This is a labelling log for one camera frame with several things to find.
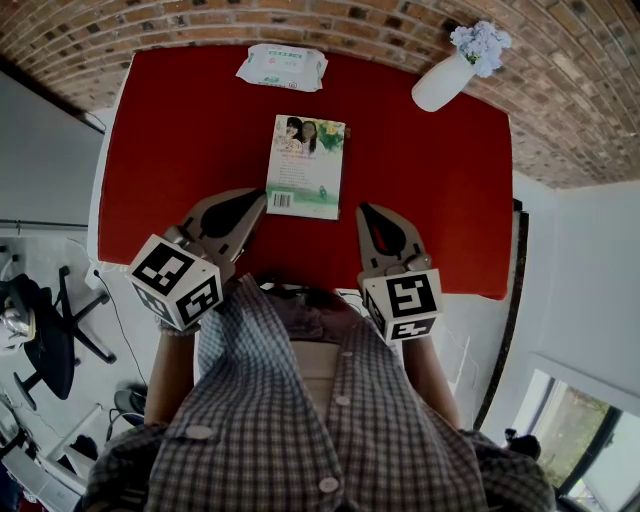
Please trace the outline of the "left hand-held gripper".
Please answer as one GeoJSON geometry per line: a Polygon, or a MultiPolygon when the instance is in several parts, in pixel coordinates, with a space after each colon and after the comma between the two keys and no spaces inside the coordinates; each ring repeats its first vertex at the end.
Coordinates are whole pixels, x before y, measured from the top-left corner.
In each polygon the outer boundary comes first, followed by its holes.
{"type": "Polygon", "coordinates": [[[194,326],[223,301],[235,260],[265,212],[263,189],[228,190],[198,202],[183,227],[151,235],[126,273],[143,306],[179,331],[194,326]]]}

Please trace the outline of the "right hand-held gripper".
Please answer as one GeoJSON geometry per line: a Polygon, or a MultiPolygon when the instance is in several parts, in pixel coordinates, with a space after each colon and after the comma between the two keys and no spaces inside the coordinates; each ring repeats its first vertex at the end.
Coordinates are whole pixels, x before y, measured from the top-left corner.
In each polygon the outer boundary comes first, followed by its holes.
{"type": "Polygon", "coordinates": [[[356,220],[363,266],[358,284],[380,337],[394,344],[430,335],[443,314],[442,289],[417,228],[371,203],[358,206],[356,220]]]}

